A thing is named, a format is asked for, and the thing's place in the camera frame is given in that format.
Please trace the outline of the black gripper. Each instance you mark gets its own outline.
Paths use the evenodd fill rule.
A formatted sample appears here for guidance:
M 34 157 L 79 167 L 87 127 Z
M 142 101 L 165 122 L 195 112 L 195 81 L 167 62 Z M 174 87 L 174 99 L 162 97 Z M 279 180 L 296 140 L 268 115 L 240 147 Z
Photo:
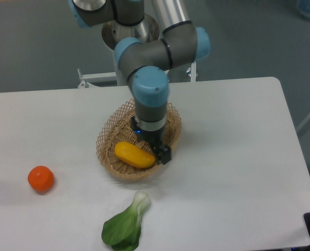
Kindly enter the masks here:
M 163 143 L 165 133 L 164 127 L 157 131 L 145 131 L 138 126 L 135 117 L 131 118 L 130 126 L 138 142 L 145 141 L 149 144 L 156 157 L 157 164 L 165 165 L 171 161 L 171 148 Z

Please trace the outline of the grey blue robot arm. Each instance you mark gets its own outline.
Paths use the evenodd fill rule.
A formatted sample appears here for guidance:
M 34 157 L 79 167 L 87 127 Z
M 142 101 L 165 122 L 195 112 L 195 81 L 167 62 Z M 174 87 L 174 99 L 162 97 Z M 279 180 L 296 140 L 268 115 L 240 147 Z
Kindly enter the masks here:
M 143 42 L 134 35 L 119 40 L 113 50 L 117 68 L 129 86 L 135 102 L 131 129 L 139 141 L 149 144 L 158 163 L 171 160 L 171 148 L 164 143 L 169 79 L 167 70 L 206 58 L 210 38 L 195 27 L 183 1 L 153 1 L 160 39 Z M 70 1 L 81 27 L 114 21 L 121 27 L 137 27 L 145 19 L 143 1 Z

